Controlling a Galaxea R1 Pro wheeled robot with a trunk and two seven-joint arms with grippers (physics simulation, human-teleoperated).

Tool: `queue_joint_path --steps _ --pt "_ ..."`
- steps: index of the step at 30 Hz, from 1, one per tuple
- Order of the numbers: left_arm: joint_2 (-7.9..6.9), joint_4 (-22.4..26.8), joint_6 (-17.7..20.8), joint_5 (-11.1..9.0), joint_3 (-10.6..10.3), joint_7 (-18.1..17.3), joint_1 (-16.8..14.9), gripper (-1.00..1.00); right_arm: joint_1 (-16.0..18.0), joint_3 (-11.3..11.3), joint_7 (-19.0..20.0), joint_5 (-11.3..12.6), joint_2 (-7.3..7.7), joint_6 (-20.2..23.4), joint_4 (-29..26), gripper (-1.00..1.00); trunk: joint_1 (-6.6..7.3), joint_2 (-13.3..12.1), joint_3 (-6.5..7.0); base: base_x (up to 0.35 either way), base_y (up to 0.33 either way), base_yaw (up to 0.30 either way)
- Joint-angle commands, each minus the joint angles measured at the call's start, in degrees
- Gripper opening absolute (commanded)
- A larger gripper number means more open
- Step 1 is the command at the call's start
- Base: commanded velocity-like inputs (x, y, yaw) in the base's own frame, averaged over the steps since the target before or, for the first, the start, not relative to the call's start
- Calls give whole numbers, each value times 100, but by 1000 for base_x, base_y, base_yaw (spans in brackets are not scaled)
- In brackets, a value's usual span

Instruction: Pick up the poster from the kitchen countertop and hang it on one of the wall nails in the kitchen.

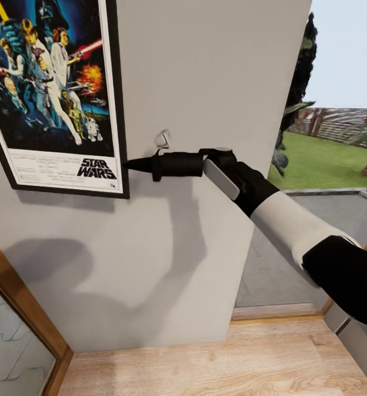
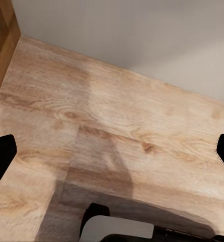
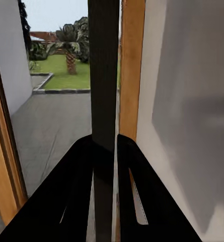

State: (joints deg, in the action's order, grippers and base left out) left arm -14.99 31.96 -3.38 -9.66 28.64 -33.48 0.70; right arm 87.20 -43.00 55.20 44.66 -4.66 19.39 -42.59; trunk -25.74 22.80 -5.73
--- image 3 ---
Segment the poster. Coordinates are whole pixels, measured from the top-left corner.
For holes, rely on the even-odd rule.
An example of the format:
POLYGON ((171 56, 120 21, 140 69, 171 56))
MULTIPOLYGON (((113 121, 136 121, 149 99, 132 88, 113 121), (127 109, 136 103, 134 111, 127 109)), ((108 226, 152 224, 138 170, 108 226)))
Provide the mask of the poster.
POLYGON ((88 0, 96 242, 112 242, 120 0, 88 0))

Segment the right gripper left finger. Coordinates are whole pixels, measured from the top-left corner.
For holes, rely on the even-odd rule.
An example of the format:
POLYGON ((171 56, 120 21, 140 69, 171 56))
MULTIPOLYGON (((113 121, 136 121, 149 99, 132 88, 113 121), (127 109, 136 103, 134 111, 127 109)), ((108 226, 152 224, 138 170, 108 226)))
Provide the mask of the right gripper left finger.
POLYGON ((0 235, 0 242, 86 242, 92 134, 78 139, 0 235))

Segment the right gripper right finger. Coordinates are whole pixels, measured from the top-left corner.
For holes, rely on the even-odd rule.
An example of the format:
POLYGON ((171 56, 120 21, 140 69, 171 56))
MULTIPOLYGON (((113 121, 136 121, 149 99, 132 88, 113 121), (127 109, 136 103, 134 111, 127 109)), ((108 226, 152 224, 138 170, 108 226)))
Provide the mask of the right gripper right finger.
POLYGON ((136 142, 117 136, 121 242, 202 242, 136 142), (148 225, 136 219, 129 168, 148 225))

